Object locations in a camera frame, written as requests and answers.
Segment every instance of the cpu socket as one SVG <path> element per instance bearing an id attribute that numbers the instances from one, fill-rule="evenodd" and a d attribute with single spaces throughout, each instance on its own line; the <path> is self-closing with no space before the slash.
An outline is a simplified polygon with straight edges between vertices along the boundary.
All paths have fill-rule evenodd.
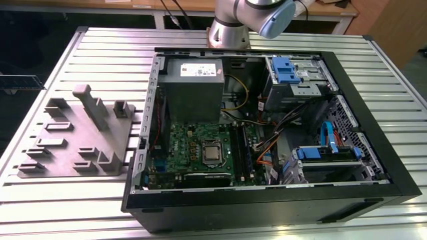
<path id="1" fill-rule="evenodd" d="M 208 167 L 216 167 L 222 163 L 222 148 L 221 141 L 218 140 L 204 140 L 201 141 L 202 158 L 201 162 Z"/>

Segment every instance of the wall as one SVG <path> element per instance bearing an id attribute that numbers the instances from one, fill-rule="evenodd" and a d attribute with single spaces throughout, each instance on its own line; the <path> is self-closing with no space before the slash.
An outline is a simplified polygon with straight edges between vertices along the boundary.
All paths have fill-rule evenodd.
<path id="1" fill-rule="evenodd" d="M 427 42 L 427 0 L 389 0 L 368 34 L 402 68 Z"/>
<path id="2" fill-rule="evenodd" d="M 389 0 L 352 0 L 350 4 L 358 11 L 358 16 L 350 21 L 346 35 L 365 35 L 376 22 Z"/>

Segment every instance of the ram slot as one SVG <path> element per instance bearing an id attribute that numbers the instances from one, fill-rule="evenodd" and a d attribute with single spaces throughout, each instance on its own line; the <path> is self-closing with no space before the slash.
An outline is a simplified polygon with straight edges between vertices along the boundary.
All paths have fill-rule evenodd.
<path id="1" fill-rule="evenodd" d="M 244 126 L 229 127 L 233 176 L 237 181 L 249 179 L 252 171 L 250 150 Z"/>

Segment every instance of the power supply label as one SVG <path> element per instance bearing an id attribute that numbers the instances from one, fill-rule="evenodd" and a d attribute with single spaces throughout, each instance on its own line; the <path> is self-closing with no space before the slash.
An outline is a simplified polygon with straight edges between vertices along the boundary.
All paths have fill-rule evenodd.
<path id="1" fill-rule="evenodd" d="M 184 63 L 180 65 L 181 77 L 214 77 L 214 63 Z"/>

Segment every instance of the metal sheet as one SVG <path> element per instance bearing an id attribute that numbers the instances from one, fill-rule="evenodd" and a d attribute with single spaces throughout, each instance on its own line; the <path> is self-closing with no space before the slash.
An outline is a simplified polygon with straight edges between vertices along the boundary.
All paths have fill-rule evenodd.
<path id="1" fill-rule="evenodd" d="M 50 96 L 78 103 L 70 91 L 74 84 L 89 83 L 93 97 L 104 104 L 125 99 L 138 111 L 126 146 L 137 146 L 137 121 L 141 120 L 149 75 L 145 73 L 153 47 L 205 47 L 205 31 L 125 28 L 89 28 L 76 34 L 50 76 L 48 90 L 36 101 L 0 163 L 9 161 L 0 177 L 0 236 L 11 239 L 110 239 L 153 238 L 128 214 L 120 212 L 125 181 L 112 177 L 19 179 L 13 168 L 33 144 L 45 117 L 42 108 Z M 253 49 L 332 51 L 360 91 L 368 108 L 424 195 L 404 204 L 386 206 L 358 218 L 330 224 L 181 232 L 165 238 L 186 239 L 422 239 L 427 235 L 427 114 L 389 63 L 382 62 L 360 36 L 321 34 L 280 35 L 264 40 L 250 33 Z M 133 155 L 125 153 L 125 162 Z"/>
<path id="2" fill-rule="evenodd" d="M 422 107 L 414 102 L 366 102 L 365 103 L 368 109 L 373 112 L 385 112 L 385 111 L 420 111 Z"/>

